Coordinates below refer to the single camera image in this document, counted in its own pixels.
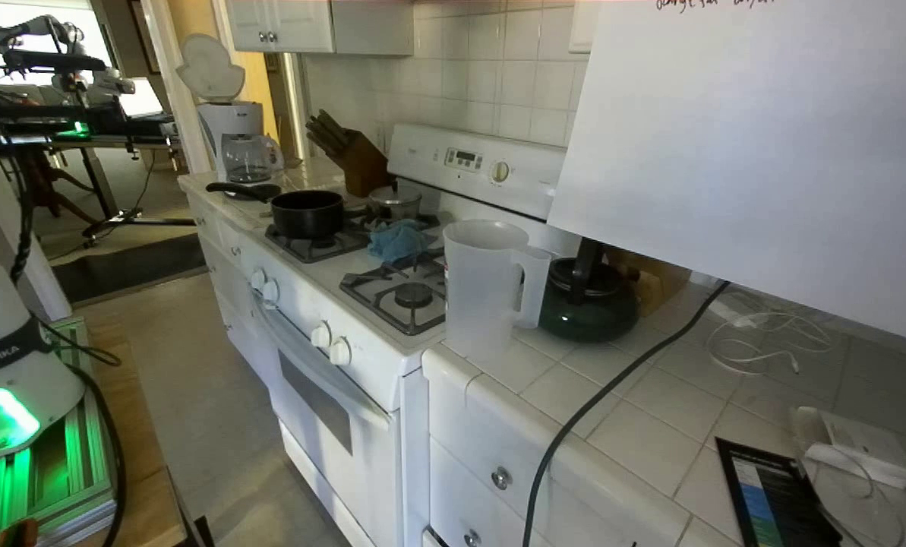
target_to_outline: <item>blue cloth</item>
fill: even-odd
[[[419,231],[420,225],[417,220],[408,218],[377,226],[368,235],[372,239],[368,252],[384,262],[395,262],[425,252],[429,243],[437,238]]]

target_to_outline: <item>black pot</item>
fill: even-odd
[[[268,196],[255,187],[218,183],[207,185],[207,191],[233,191],[266,203]],[[273,225],[287,239],[323,239],[341,232],[345,222],[345,200],[341,194],[327,190],[287,191],[270,200]]]
[[[576,342],[608,342],[632,330],[638,301],[632,285],[601,260],[551,262],[540,327]]]

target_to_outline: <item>carpet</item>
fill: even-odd
[[[196,233],[54,266],[71,304],[206,270]]]

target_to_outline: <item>green light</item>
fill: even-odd
[[[28,411],[25,405],[17,400],[17,397],[14,397],[14,394],[2,387],[0,387],[0,407],[6,416],[14,420],[17,426],[16,434],[11,436],[11,440],[15,444],[23,443],[30,439],[30,436],[37,433],[37,430],[40,429],[40,422],[37,422],[35,416]]]

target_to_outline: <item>white pitcher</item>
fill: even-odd
[[[550,253],[528,246],[522,229],[494,220],[455,222],[443,229],[443,238],[446,344],[461,356],[502,356],[514,325],[537,326]]]

